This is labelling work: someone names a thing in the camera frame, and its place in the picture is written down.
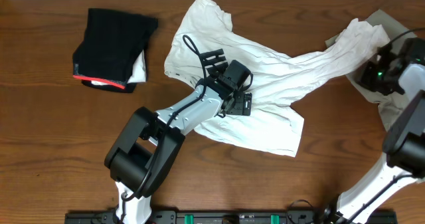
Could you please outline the white t-shirt black logo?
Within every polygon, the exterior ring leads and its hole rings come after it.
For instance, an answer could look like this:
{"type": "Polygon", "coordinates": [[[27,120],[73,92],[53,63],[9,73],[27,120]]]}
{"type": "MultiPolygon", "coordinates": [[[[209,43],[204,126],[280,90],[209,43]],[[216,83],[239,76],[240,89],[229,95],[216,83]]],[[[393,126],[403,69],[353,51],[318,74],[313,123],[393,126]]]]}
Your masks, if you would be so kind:
{"type": "Polygon", "coordinates": [[[324,51],[290,57],[241,37],[232,31],[232,19],[212,0],[195,0],[186,12],[165,59],[165,74],[194,87],[203,72],[198,57],[183,43],[189,35],[201,52],[223,49],[253,74],[249,116],[214,117],[195,132],[214,141],[242,148],[294,157],[304,119],[291,104],[329,79],[358,69],[389,42],[383,26],[353,19],[324,51]]]}

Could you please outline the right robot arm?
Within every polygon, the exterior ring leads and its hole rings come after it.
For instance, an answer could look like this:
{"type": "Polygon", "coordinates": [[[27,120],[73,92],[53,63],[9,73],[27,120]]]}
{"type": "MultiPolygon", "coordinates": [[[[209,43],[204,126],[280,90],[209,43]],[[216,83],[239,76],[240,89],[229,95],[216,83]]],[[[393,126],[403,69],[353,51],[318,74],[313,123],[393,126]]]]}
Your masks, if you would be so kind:
{"type": "Polygon", "coordinates": [[[366,223],[398,190],[424,179],[424,40],[408,38],[398,53],[391,49],[380,48],[357,83],[385,96],[403,94],[408,104],[388,130],[377,163],[317,215],[316,223],[366,223]]]}

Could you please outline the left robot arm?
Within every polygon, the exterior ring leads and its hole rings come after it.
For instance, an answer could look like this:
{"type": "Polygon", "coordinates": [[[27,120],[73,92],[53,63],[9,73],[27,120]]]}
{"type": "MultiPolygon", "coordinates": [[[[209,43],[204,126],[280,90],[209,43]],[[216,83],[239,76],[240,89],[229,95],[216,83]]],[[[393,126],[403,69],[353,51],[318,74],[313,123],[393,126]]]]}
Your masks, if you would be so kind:
{"type": "Polygon", "coordinates": [[[178,103],[155,112],[138,108],[107,153],[104,165],[119,191],[115,223],[146,223],[151,196],[167,177],[186,135],[216,116],[248,116],[251,74],[220,74],[200,79],[178,103]]]}

